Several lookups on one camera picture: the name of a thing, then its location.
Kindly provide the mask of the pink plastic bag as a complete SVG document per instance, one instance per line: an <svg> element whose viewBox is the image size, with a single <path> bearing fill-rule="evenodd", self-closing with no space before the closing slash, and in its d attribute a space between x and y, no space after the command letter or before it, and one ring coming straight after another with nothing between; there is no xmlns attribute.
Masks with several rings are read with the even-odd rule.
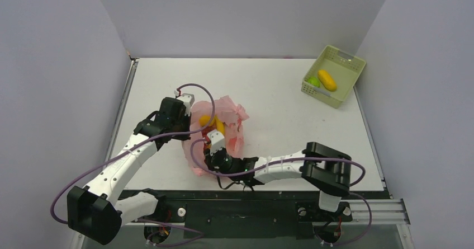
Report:
<svg viewBox="0 0 474 249"><path fill-rule="evenodd" d="M249 119L245 108L235 104L229 96L223 96L215 100L215 114L210 126L191 135L189 140L182 142L184 156L188 161L191 171L196 176L205 175L205 171L199 168L191 157L191 144L195 140L204 138L208 132L217 130L223 133L227 152L233 157L242 157L244 141L243 121ZM209 101L198 101L191 108L191 130L202 129L212 112L212 104Z"/></svg>

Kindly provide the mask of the green fake lime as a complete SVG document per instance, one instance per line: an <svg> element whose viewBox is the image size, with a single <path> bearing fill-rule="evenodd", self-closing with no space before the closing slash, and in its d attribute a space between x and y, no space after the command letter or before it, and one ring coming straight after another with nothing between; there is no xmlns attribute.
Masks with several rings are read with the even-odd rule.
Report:
<svg viewBox="0 0 474 249"><path fill-rule="evenodd" d="M308 78L307 82L309 84L311 84L312 86L315 86L315 87L320 87L320 81L317 77L310 77Z"/></svg>

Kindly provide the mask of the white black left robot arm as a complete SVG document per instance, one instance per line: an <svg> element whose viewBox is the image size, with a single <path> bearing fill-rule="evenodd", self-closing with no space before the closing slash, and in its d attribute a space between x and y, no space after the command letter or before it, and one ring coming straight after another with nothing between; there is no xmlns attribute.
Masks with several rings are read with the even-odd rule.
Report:
<svg viewBox="0 0 474 249"><path fill-rule="evenodd" d="M68 227L106 245L125 224L148 216L162 220L167 206L151 190L120 200L120 194L142 165L172 139L189 139L192 94L166 97L158 111L138 123L116 161L108 164L84 187L67 194Z"/></svg>

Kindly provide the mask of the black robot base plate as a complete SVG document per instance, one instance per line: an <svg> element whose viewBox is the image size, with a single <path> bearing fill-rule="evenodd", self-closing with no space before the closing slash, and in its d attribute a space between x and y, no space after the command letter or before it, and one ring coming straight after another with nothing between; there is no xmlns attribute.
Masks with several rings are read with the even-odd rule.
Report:
<svg viewBox="0 0 474 249"><path fill-rule="evenodd" d="M322 226L339 229L352 222L343 201L335 213L321 210L317 191L184 191L156 190L157 210L144 218L182 223L205 238L312 239Z"/></svg>

